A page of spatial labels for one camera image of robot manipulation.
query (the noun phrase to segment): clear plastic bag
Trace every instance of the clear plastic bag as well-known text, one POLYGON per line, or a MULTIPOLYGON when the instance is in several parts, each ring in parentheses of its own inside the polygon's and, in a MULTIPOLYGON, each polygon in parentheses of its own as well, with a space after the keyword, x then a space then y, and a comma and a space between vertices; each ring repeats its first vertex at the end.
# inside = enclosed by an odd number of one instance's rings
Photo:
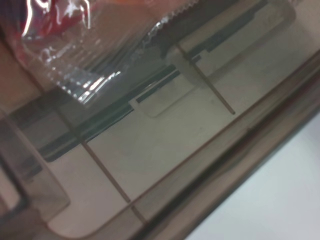
POLYGON ((19 62, 82 104, 112 88, 172 17, 197 0, 2 0, 19 62))

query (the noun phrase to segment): white tile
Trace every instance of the white tile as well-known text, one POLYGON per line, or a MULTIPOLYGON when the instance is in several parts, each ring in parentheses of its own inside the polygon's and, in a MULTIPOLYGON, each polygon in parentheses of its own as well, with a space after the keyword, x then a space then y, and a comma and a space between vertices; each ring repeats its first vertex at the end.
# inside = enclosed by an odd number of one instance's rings
POLYGON ((133 111, 88 144, 135 199, 233 119, 199 87, 156 118, 133 111))
POLYGON ((126 202, 91 159, 78 145, 48 164, 70 198, 70 204, 49 222, 49 228, 68 238, 80 238, 100 228, 126 202))

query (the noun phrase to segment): plastic wrapper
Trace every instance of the plastic wrapper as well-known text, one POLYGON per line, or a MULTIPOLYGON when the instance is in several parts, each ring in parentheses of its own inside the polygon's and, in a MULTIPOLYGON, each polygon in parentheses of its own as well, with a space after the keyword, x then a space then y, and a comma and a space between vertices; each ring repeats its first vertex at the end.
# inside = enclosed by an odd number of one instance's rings
POLYGON ((197 0, 1 0, 19 62, 82 104, 112 89, 164 24, 197 0))

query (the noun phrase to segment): crinkled plastic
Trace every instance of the crinkled plastic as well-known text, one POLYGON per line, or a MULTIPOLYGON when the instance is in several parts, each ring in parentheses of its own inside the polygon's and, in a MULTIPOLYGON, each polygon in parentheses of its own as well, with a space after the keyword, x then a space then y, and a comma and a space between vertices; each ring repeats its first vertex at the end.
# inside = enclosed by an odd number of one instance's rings
POLYGON ((164 24, 197 0, 0 0, 17 59, 82 104, 112 88, 164 24))

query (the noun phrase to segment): white surface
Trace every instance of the white surface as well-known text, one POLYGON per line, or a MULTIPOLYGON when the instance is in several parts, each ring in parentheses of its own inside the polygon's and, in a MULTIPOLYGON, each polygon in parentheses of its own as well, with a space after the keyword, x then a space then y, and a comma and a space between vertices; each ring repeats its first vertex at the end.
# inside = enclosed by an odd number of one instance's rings
POLYGON ((89 235, 127 204, 81 145, 48 166, 70 198, 70 205, 49 222, 59 235, 89 235))
POLYGON ((320 239, 320 114, 187 240, 320 239))

